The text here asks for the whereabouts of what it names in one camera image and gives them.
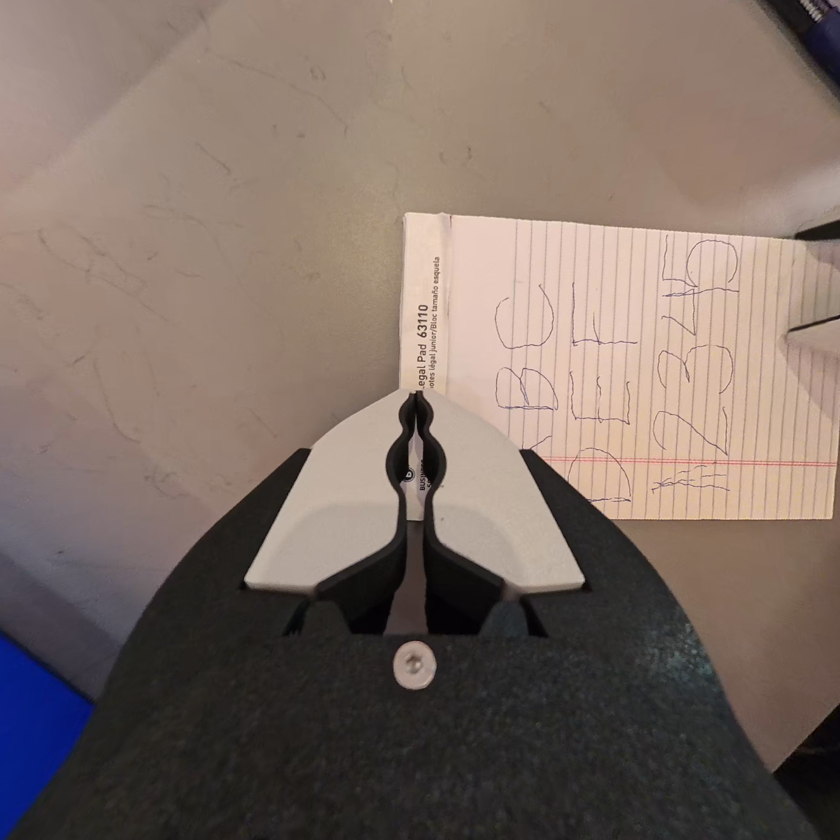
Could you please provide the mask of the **bright blue panel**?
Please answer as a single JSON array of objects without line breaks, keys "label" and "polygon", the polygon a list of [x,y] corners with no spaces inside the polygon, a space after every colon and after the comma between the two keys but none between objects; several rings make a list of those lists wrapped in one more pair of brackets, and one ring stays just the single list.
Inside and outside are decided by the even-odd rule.
[{"label": "bright blue panel", "polygon": [[67,760],[93,703],[1,634],[1,838]]}]

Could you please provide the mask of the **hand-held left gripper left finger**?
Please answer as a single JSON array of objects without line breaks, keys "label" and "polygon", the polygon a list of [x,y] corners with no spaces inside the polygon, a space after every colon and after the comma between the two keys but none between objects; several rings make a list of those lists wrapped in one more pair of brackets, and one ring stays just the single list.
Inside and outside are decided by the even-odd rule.
[{"label": "hand-held left gripper left finger", "polygon": [[356,632],[384,628],[406,570],[402,482],[415,416],[415,394],[398,390],[311,447],[245,587],[331,602]]}]

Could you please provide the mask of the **blue pen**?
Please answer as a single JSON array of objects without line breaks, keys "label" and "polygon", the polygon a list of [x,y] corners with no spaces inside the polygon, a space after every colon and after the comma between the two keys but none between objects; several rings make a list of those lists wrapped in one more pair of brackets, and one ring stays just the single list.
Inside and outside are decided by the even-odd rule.
[{"label": "blue pen", "polygon": [[839,12],[833,7],[818,20],[786,18],[788,28],[800,40],[814,62],[826,74],[839,75]]}]

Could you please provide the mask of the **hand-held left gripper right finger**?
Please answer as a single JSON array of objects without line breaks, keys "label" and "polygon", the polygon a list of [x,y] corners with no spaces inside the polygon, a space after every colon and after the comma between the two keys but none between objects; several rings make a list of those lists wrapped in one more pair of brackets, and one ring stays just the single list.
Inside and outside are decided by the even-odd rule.
[{"label": "hand-held left gripper right finger", "polygon": [[425,613],[432,635],[478,635],[514,603],[529,630],[537,595],[577,592],[585,577],[522,452],[437,392],[416,393],[429,488],[423,513]]}]

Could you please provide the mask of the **dark cloth garment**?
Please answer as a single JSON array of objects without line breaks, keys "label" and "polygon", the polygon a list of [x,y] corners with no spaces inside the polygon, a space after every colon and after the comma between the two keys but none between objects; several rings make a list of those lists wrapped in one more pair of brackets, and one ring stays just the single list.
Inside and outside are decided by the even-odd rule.
[{"label": "dark cloth garment", "polygon": [[823,839],[839,838],[839,707],[773,772]]}]

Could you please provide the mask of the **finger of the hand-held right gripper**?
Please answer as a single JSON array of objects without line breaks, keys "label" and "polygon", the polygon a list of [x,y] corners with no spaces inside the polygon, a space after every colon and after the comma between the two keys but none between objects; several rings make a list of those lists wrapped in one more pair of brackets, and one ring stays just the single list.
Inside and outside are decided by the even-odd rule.
[{"label": "finger of the hand-held right gripper", "polygon": [[839,225],[839,205],[834,205],[818,218],[802,225],[794,234],[794,239],[805,242],[838,240]]},{"label": "finger of the hand-held right gripper", "polygon": [[784,334],[783,342],[787,347],[839,358],[839,315],[794,326]]}]

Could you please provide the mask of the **white lined notepad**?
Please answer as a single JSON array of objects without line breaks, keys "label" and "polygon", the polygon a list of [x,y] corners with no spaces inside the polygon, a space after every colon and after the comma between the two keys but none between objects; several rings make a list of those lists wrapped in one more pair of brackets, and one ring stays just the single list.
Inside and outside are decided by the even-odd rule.
[{"label": "white lined notepad", "polygon": [[838,242],[409,213],[402,388],[436,390],[619,520],[826,520]]}]

